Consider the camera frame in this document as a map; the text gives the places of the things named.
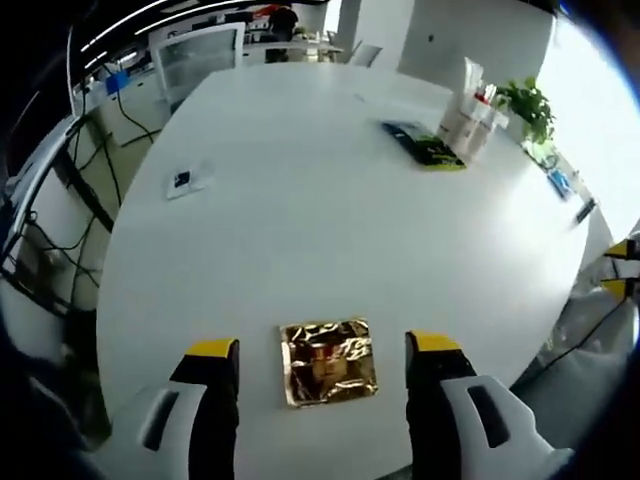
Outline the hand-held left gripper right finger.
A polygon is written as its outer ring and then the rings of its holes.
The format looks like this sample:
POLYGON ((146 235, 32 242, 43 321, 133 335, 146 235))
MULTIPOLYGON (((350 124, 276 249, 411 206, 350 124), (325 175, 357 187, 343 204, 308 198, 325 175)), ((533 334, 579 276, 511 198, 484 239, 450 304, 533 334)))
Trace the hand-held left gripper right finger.
POLYGON ((479 375, 441 334, 409 331, 406 420, 415 479, 552 479, 573 455, 537 431, 533 411, 479 375))

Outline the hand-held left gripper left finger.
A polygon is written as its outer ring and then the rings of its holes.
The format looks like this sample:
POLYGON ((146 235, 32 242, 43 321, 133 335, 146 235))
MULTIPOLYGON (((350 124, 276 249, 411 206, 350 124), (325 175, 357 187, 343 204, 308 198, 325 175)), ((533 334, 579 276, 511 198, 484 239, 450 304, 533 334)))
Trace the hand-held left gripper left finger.
POLYGON ((140 390, 113 417, 109 479, 233 479, 239 341, 192 345, 169 379, 140 390))

